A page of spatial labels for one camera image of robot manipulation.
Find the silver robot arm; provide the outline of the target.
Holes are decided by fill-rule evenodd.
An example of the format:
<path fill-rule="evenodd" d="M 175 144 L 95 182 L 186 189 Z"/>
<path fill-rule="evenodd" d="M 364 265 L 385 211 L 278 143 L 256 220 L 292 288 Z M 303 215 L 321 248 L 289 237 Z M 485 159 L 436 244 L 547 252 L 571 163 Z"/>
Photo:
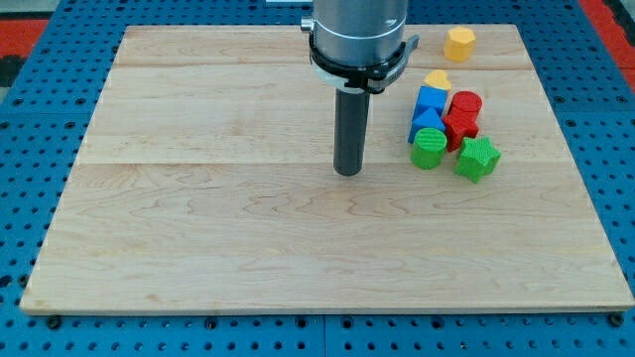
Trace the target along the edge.
<path fill-rule="evenodd" d="M 404 72 L 420 37 L 405 37 L 407 0 L 315 0 L 302 18 L 311 66 L 349 94 L 380 94 Z"/>

